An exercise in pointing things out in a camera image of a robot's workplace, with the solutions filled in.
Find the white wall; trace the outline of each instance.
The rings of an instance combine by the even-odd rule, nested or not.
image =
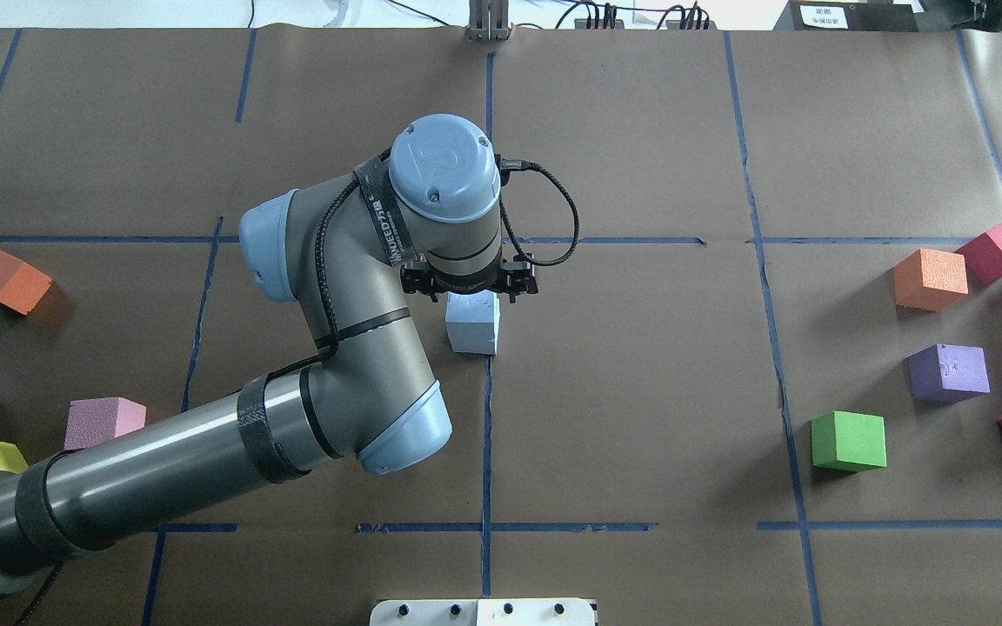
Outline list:
[[[418,28],[434,25],[425,17],[386,0],[347,0],[346,27]],[[403,3],[449,23],[466,24],[466,0],[402,0]],[[681,0],[619,0],[616,4],[664,5]],[[908,0],[915,5],[916,0]],[[254,0],[254,25],[294,23],[321,27],[329,23],[340,0]],[[785,0],[708,0],[702,3],[724,30],[769,30],[783,11]],[[553,27],[568,3],[562,0],[510,0],[513,23]],[[0,0],[0,28],[245,28],[249,0]],[[585,15],[579,8],[572,16]],[[628,28],[652,28],[649,21],[632,20],[621,11]]]

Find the black cable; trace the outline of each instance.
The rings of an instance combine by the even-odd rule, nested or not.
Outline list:
[[[29,602],[29,606],[25,607],[25,611],[17,618],[15,626],[24,626],[29,621],[29,618],[33,617],[33,614],[36,613],[36,607],[43,601],[44,596],[48,595],[50,588],[52,588],[52,583],[56,582],[56,578],[60,576],[60,570],[63,570],[63,567],[64,563],[57,563],[55,566],[52,566],[52,571],[49,571],[48,577],[45,577],[44,583],[41,583],[40,590],[36,591],[36,595]]]
[[[559,17],[559,21],[556,22],[556,28],[559,28],[560,25],[564,23],[564,19],[567,19],[570,12],[579,7],[585,7],[585,28],[590,27],[590,7],[593,7],[593,19],[596,21],[597,18],[600,17],[600,13],[597,12],[596,4],[592,3],[591,0],[582,0],[581,3],[574,3],[570,5],[570,7],[563,12],[563,15]]]
[[[665,10],[663,12],[663,15],[659,17],[659,23],[656,24],[656,30],[663,28],[663,21],[667,20],[667,16],[671,15],[671,11],[675,10],[678,10],[680,16],[682,16],[682,19],[679,20],[679,28],[682,28],[682,24],[685,23],[685,21],[687,21],[687,8],[683,7],[682,4],[676,4],[673,5],[673,7],[671,7],[670,9]]]
[[[393,148],[386,148],[386,151],[383,151],[379,158],[387,160],[392,153]],[[358,188],[358,178],[351,178],[351,181],[346,184],[346,188],[343,188],[334,201],[331,202],[331,206],[327,207],[327,212],[323,214],[320,226],[315,231],[315,280],[317,280],[320,288],[323,316],[327,319],[327,337],[329,338],[327,339],[327,349],[324,353],[320,353],[320,349],[317,346],[317,353],[312,357],[307,358],[307,360],[296,361],[295,364],[284,366],[280,370],[274,370],[274,372],[268,374],[267,380],[279,379],[287,376],[287,374],[295,373],[296,370],[307,368],[307,366],[324,364],[324,362],[330,361],[339,352],[339,321],[335,318],[335,307],[331,301],[331,287],[327,284],[327,229],[331,226],[331,219],[342,208],[343,202],[346,202],[346,198],[349,198]]]
[[[557,258],[552,258],[552,260],[534,260],[534,258],[529,256],[529,254],[527,254],[524,251],[524,249],[521,248],[520,239],[517,238],[516,233],[513,233],[512,224],[511,222],[509,222],[509,214],[506,213],[505,211],[504,199],[502,199],[500,195],[498,195],[498,205],[501,207],[501,221],[504,223],[505,232],[509,234],[509,241],[512,242],[513,249],[516,249],[517,253],[521,254],[521,256],[524,256],[524,260],[528,260],[529,262],[531,262],[532,265],[536,266],[559,265],[560,262],[564,262],[569,257],[571,257],[571,255],[574,253],[574,248],[577,247],[577,239],[579,239],[579,224],[577,224],[577,206],[574,206],[574,198],[570,197],[570,194],[567,193],[567,187],[564,187],[564,184],[560,182],[558,178],[554,177],[554,175],[550,173],[550,171],[544,169],[544,166],[540,165],[540,163],[532,162],[529,160],[522,160],[519,162],[520,162],[520,167],[517,167],[516,171],[524,171],[528,169],[531,169],[532,171],[539,171],[540,174],[544,175],[544,178],[548,179],[548,181],[551,181],[552,185],[556,186],[556,189],[559,189],[560,194],[563,194],[563,197],[570,206],[571,214],[574,218],[574,233],[571,235],[571,244],[569,248],[567,248],[567,252],[564,252],[562,256]]]
[[[685,24],[682,26],[684,29],[692,30],[695,27],[695,13],[698,11],[698,0],[690,5],[690,10],[687,11],[687,19],[685,19]]]
[[[585,4],[588,0],[559,0],[560,3]],[[617,7],[620,11],[637,11],[641,13],[663,13],[663,9],[644,9],[639,7]]]
[[[404,3],[398,3],[397,0],[386,0],[386,3],[397,4],[398,7],[402,8],[402,9],[407,9],[409,11],[412,11],[413,13],[415,13],[415,15],[428,17],[428,19],[433,20],[433,21],[438,21],[438,23],[441,23],[443,25],[451,25],[450,23],[446,23],[445,21],[439,19],[436,16],[430,15],[430,13],[425,13],[425,12],[421,11],[420,9],[414,9],[413,7],[409,7],[409,5],[404,4]]]

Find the black box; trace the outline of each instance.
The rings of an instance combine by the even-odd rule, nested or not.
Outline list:
[[[823,20],[823,24],[816,24],[818,20]],[[919,25],[915,23],[910,4],[797,3],[792,0],[784,7],[772,30],[919,32]]]

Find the table surface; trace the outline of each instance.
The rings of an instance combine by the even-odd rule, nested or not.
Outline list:
[[[310,354],[238,218],[419,115],[542,162],[584,237],[504,305],[496,358],[451,353],[443,305],[410,297],[454,423],[438,455],[123,540],[31,623],[346,625],[489,595],[596,598],[602,623],[1002,623],[1002,278],[930,314],[890,273],[1002,221],[1002,36],[664,35],[0,30],[0,248],[56,281],[0,307],[0,439],[31,463],[73,399],[154,423]],[[562,248],[549,185],[505,195]],[[991,395],[911,400],[904,360],[933,344],[982,346]],[[832,410],[886,417],[887,469],[812,468]]]

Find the velcro strap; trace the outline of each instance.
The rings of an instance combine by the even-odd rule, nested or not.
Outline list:
[[[56,563],[94,555],[112,546],[112,544],[87,548],[78,546],[64,536],[60,527],[56,526],[56,520],[52,518],[48,491],[49,469],[52,464],[69,453],[71,452],[58,452],[21,473],[21,478],[17,480],[15,496],[17,526],[36,550]]]
[[[386,249],[389,264],[397,266],[412,260],[417,248],[412,244],[409,227],[397,202],[397,193],[393,191],[393,182],[389,179],[389,170],[383,165],[381,157],[360,163],[354,168],[354,178],[358,179],[362,198],[366,201],[373,226],[378,230],[382,247]]]
[[[274,440],[266,414],[266,385],[267,377],[259,377],[238,392],[238,435],[258,472],[270,483],[287,483],[310,471],[296,469]]]

